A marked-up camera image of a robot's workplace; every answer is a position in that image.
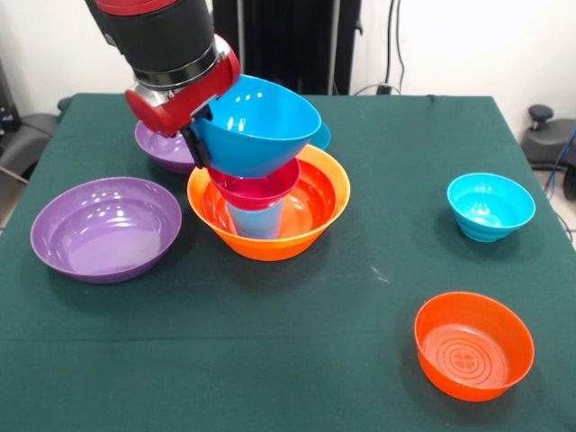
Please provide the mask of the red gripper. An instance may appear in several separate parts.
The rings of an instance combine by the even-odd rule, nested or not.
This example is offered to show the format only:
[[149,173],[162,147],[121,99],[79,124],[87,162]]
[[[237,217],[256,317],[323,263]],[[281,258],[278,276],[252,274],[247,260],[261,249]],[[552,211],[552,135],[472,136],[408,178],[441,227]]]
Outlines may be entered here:
[[127,103],[139,121],[148,129],[169,137],[181,130],[181,135],[193,157],[195,165],[207,168],[212,158],[204,141],[203,131],[187,127],[192,119],[213,120],[208,102],[223,96],[238,80],[239,60],[231,46],[215,35],[218,54],[215,65],[199,80],[174,91],[156,91],[135,84],[125,91]]

